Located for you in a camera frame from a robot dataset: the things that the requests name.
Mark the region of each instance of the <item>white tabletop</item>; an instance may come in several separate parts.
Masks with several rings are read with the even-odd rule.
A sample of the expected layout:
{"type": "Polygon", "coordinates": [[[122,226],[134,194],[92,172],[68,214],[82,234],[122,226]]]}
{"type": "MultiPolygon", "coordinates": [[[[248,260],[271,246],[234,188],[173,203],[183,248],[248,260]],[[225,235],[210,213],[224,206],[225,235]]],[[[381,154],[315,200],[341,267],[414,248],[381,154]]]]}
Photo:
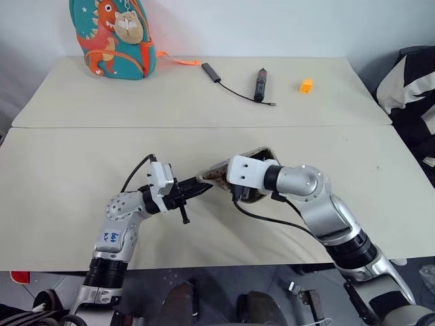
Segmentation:
{"type": "MultiPolygon", "coordinates": [[[[263,145],[282,164],[327,173],[388,257],[435,254],[434,190],[391,126],[14,128],[0,147],[0,270],[86,270],[105,205],[148,153],[182,180],[263,145]]],[[[246,208],[301,223],[268,198],[246,208]]],[[[190,200],[188,212],[189,225],[178,211],[143,222],[130,268],[330,261],[303,232],[241,215],[220,189],[190,200]]]]}
{"type": "Polygon", "coordinates": [[[386,125],[346,58],[202,58],[222,82],[253,97],[256,73],[268,71],[265,101],[251,103],[224,90],[201,67],[165,59],[141,81],[93,75],[82,58],[64,58],[50,72],[13,126],[253,127],[386,125]],[[298,92],[313,79],[309,94],[298,92]]]}

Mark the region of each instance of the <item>shoe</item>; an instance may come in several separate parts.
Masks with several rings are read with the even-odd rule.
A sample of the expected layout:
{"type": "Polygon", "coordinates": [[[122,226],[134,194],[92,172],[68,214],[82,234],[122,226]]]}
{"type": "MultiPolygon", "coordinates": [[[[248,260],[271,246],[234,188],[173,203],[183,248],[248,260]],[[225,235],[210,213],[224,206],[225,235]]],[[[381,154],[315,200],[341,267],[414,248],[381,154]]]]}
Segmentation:
{"type": "Polygon", "coordinates": [[[42,312],[54,310],[63,310],[56,292],[54,292],[54,290],[44,290],[39,292],[35,297],[35,301],[33,301],[32,311],[42,312]]]}

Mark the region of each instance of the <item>black wire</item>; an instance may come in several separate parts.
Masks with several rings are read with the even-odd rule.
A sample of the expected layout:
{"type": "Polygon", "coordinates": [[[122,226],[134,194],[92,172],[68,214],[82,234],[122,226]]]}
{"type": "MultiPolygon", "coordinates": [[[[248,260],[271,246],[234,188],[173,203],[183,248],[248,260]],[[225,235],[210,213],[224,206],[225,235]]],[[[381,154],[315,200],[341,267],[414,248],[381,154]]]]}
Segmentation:
{"type": "Polygon", "coordinates": [[[59,324],[61,326],[64,326],[65,323],[68,322],[73,323],[74,325],[77,326],[88,326],[88,324],[86,324],[86,321],[84,321],[79,316],[75,316],[74,314],[67,314],[66,316],[62,317],[59,321],[59,324]]]}
{"type": "Polygon", "coordinates": [[[125,189],[127,188],[127,185],[130,183],[133,176],[136,174],[136,172],[147,162],[150,158],[153,158],[154,154],[148,154],[146,157],[135,167],[135,169],[130,173],[127,180],[125,181],[124,185],[122,186],[121,192],[125,192],[125,189]]]}
{"type": "Polygon", "coordinates": [[[288,205],[290,205],[294,209],[296,214],[298,214],[302,218],[302,215],[300,214],[300,211],[298,210],[298,208],[296,206],[293,205],[292,202],[290,202],[287,198],[284,200],[284,202],[287,203],[288,205]]]}
{"type": "Polygon", "coordinates": [[[226,87],[223,83],[221,83],[220,81],[217,82],[219,85],[221,85],[223,88],[225,88],[226,90],[229,90],[230,92],[232,92],[233,94],[236,94],[237,96],[243,97],[246,100],[249,100],[251,102],[255,102],[255,103],[259,103],[259,104],[265,104],[265,105],[271,105],[271,106],[275,106],[276,103],[265,103],[265,102],[256,102],[254,101],[252,98],[240,95],[239,93],[236,93],[234,90],[231,90],[230,88],[226,87]]]}
{"type": "Polygon", "coordinates": [[[281,221],[281,220],[279,220],[279,219],[271,219],[271,218],[269,218],[269,217],[259,216],[259,215],[256,215],[256,214],[253,214],[253,213],[250,213],[250,212],[248,212],[248,211],[245,211],[244,209],[242,209],[242,208],[239,206],[239,204],[237,204],[236,201],[233,201],[233,203],[234,203],[234,206],[236,206],[236,209],[238,209],[238,210],[241,211],[243,214],[245,214],[245,215],[247,215],[247,216],[249,216],[249,217],[253,217],[254,219],[261,219],[262,221],[267,221],[267,222],[273,222],[273,223],[279,223],[279,224],[284,224],[284,225],[292,226],[293,228],[297,228],[297,229],[299,229],[299,230],[302,230],[303,232],[308,233],[310,236],[312,236],[312,237],[315,239],[314,235],[313,235],[310,231],[308,231],[308,229],[303,228],[302,226],[300,226],[300,225],[298,225],[298,224],[291,223],[291,222],[287,222],[287,221],[281,221]]]}

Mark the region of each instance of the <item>dinosaur print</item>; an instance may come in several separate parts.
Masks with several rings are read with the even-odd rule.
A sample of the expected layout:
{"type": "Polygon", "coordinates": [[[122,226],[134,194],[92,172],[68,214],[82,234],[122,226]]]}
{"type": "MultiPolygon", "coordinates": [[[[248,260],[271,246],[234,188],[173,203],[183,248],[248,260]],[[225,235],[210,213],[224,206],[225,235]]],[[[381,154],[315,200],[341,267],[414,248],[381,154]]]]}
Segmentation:
{"type": "MultiPolygon", "coordinates": [[[[77,34],[77,40],[80,46],[87,50],[115,51],[115,45],[119,43],[114,37],[116,14],[119,14],[115,3],[112,0],[95,0],[94,4],[96,10],[92,21],[96,28],[84,37],[77,34]]],[[[113,70],[114,56],[103,53],[89,55],[89,67],[93,73],[104,75],[103,70],[98,66],[101,61],[105,61],[107,71],[116,74],[113,70]]]]}

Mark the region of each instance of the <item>backpack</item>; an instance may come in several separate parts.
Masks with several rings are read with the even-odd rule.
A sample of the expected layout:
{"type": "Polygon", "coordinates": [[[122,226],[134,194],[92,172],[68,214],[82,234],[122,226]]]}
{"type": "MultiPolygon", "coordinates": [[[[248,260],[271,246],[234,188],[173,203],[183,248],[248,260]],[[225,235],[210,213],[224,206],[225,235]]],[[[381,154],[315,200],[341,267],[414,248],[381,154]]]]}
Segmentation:
{"type": "MultiPolygon", "coordinates": [[[[84,60],[96,75],[142,79],[158,56],[140,0],[69,0],[69,11],[84,60]]],[[[198,61],[180,61],[199,65],[198,61]]]]}

